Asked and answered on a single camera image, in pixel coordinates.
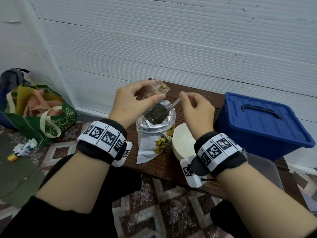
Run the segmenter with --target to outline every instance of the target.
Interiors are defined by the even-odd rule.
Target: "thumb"
[[[191,104],[191,101],[189,100],[187,93],[185,93],[184,91],[181,91],[179,93],[179,97],[180,97],[180,100],[182,101],[184,112],[187,112],[187,110],[192,108],[192,104]]]
[[[157,102],[164,99],[165,97],[165,94],[156,94],[144,100],[141,100],[140,103],[142,105],[143,111],[149,110],[152,106],[154,106]]]

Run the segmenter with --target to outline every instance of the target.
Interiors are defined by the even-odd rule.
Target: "black handle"
[[[274,111],[271,110],[271,109],[261,108],[261,107],[257,107],[257,106],[251,106],[251,105],[248,105],[248,104],[243,105],[243,106],[241,107],[241,109],[242,109],[243,112],[245,112],[245,109],[246,109],[246,108],[254,109],[254,110],[259,110],[259,111],[262,111],[262,112],[266,112],[266,113],[269,113],[269,114],[273,115],[273,116],[276,117],[277,119],[283,120],[282,117],[281,117],[279,114],[277,114],[276,112],[274,112]]]

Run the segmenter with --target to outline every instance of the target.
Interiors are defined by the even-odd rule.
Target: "cream colored bowl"
[[[172,148],[176,158],[180,161],[195,154],[195,140],[185,123],[178,125],[173,134]]]

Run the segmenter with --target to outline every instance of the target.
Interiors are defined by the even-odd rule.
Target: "wooden table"
[[[209,91],[204,91],[201,89],[190,88],[186,86],[182,86],[179,84],[173,84],[165,82],[168,87],[170,87],[170,91],[167,94],[166,99],[173,103],[178,97],[180,91],[185,92],[196,92],[200,93],[204,96],[210,103],[215,107],[215,117],[216,120],[219,116],[220,110],[224,104],[224,95],[213,93]],[[181,104],[178,104],[175,107],[176,110],[176,120],[175,126],[182,124],[185,122],[183,108]],[[133,143],[133,148],[125,161],[124,166],[137,170],[138,172],[153,176],[154,178],[164,179],[174,182],[175,184],[191,189],[196,190],[198,192],[206,193],[214,197],[218,197],[221,199],[227,199],[225,192],[221,189],[220,185],[216,181],[208,181],[205,185],[200,188],[190,188],[186,182],[185,176],[181,169],[180,163],[175,157],[172,151],[172,145],[168,144],[165,150],[155,157],[153,160],[144,164],[136,164],[137,155],[138,155],[138,135],[136,131],[136,124],[131,125],[128,130],[127,140]],[[293,175],[289,172],[288,166],[284,159],[277,160],[276,162],[284,190],[287,194],[292,196],[295,200],[297,200],[300,204],[304,205],[307,208],[307,205],[301,195],[299,188],[296,184]]]

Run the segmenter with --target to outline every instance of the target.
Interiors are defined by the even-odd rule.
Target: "white tag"
[[[121,167],[125,163],[125,160],[128,157],[131,149],[132,149],[132,143],[129,141],[126,141],[126,149],[125,149],[125,152],[123,153],[121,160],[114,160],[111,163],[111,165],[113,165],[114,167]]]
[[[207,176],[198,176],[194,173],[190,173],[188,170],[187,170],[187,167],[189,164],[191,164],[192,160],[195,158],[196,156],[195,155],[192,155],[192,156],[189,156],[185,159],[182,159],[180,161],[180,166],[182,167],[182,170],[183,170],[183,173],[184,173],[184,176],[186,178],[186,181],[187,181],[187,184],[192,187],[192,188],[198,188],[198,187],[201,187],[202,185],[204,185],[207,181],[202,181],[201,179],[204,178],[204,179],[207,179]]]
[[[210,171],[235,152],[241,152],[242,148],[233,142],[228,136],[221,133],[208,140],[199,149],[197,155]]]
[[[109,125],[95,121],[77,138],[77,140],[83,140],[89,144],[96,145],[100,138],[103,136]]]
[[[96,146],[105,152],[109,152],[111,147],[116,143],[119,134],[120,132],[118,130],[112,126],[109,126],[108,129],[103,133],[98,143],[96,143]]]
[[[112,146],[112,148],[109,151],[109,154],[115,158],[119,152],[119,150],[121,149],[123,143],[125,142],[125,138],[122,134],[119,135],[119,138],[116,140],[116,142],[114,143],[114,145]]]

